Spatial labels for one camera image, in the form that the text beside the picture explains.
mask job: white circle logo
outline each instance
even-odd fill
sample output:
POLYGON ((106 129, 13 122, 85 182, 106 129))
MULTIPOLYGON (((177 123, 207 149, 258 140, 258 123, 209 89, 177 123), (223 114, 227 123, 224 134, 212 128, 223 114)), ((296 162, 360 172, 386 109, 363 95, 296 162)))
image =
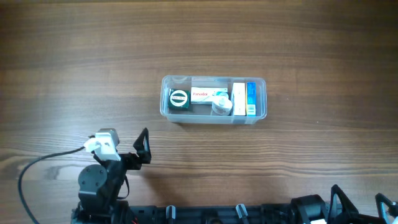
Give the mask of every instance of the white circle logo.
POLYGON ((170 102, 174 106, 182 106, 188 101, 188 95, 182 90, 176 90, 170 95, 170 102))

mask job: medication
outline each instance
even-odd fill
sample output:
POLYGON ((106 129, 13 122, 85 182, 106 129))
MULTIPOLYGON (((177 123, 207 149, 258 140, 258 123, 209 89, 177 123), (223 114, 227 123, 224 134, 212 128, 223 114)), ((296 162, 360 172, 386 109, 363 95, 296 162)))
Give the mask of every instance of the medication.
POLYGON ((246 116, 245 83, 234 83, 232 86, 231 101, 233 116, 246 116))
POLYGON ((212 104, 217 96, 228 98, 228 88, 191 88, 191 104, 212 104))
POLYGON ((248 116, 256 115, 256 83, 246 83, 246 114, 248 116))
POLYGON ((211 104, 214 112, 222 116, 228 116, 231 113, 232 102, 225 96, 219 96, 211 104))
POLYGON ((187 90, 174 90, 169 91, 169 108, 186 110, 189 107, 190 92, 187 90))

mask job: wood grain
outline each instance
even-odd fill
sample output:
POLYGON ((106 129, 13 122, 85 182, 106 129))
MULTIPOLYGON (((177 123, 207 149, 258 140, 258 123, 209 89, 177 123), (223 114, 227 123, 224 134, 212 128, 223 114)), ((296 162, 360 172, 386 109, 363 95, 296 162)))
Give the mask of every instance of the wood grain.
MULTIPOLYGON (((289 202, 340 187, 363 213, 398 193, 396 4, 183 1, 0 6, 0 223, 29 223, 17 178, 33 158, 116 128, 132 150, 148 127, 152 164, 128 172, 131 205, 289 202), (253 126, 174 124, 165 75, 263 77, 253 126)), ((68 223, 90 155, 24 178, 41 223, 68 223)))

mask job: blue box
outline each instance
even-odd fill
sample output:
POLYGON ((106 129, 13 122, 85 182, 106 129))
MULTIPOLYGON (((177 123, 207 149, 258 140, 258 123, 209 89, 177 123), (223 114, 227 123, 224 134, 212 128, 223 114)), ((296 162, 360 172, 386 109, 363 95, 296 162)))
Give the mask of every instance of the blue box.
POLYGON ((256 116, 256 83, 248 82, 246 84, 246 114, 247 116, 256 116))

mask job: clear plastic bin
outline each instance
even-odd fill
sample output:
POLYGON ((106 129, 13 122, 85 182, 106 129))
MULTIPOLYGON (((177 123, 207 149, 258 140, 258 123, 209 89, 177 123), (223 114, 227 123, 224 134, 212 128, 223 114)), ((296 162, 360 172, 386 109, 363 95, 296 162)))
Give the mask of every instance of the clear plastic bin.
POLYGON ((160 113, 169 121, 178 123, 254 124, 267 116, 266 82, 262 78, 167 75, 162 80, 160 113), (168 107, 171 88, 190 91, 192 86, 214 88, 227 86, 231 98, 233 83, 247 82, 256 83, 256 116, 220 116, 212 110, 211 105, 190 104, 188 110, 173 110, 168 107))

